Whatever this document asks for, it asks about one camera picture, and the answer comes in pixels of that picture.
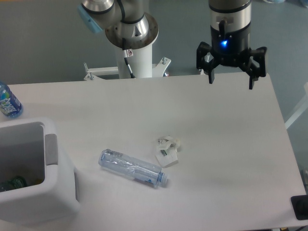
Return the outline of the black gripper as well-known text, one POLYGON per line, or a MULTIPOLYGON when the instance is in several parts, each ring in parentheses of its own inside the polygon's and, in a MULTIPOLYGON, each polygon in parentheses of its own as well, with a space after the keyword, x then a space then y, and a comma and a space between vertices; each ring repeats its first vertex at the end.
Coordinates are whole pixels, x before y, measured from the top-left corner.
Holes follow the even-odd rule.
POLYGON ((267 74, 267 47, 256 50, 250 48, 250 23, 240 30, 228 32, 222 37, 218 30, 211 27, 212 46, 200 42, 196 50, 196 68, 203 70, 213 84, 215 80, 214 69, 219 65, 238 66, 249 75, 249 89, 252 90, 254 83, 260 77, 267 74), (208 55, 213 58, 207 61, 208 55))

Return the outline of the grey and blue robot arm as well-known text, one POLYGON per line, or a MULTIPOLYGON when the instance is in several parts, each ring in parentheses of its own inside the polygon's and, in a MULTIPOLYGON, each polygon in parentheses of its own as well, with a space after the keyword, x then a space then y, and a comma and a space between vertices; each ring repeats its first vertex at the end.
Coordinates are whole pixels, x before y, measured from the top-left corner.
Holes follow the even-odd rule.
MULTIPOLYGON (((196 50, 196 68, 213 83, 217 66, 240 68, 249 75, 249 88, 265 77, 266 47, 250 48, 251 1, 211 0, 211 43, 196 50)), ((116 71, 121 79, 163 76, 169 62, 152 62, 152 45, 159 28, 145 11, 142 0, 84 0, 78 8, 93 33, 104 32, 116 51, 116 71)))

